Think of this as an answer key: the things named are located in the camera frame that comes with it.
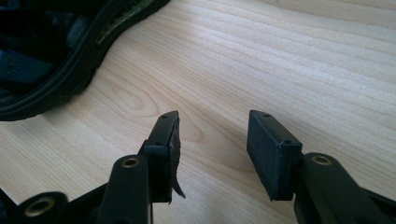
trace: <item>wooden table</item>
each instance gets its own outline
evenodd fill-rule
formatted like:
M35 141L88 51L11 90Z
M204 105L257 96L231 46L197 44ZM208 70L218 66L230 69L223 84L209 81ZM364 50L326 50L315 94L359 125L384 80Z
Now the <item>wooden table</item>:
M81 95L0 124L0 187L73 200L178 110L187 199L155 204L156 223L296 223L246 152L250 109L396 200L396 2L173 0L120 36Z

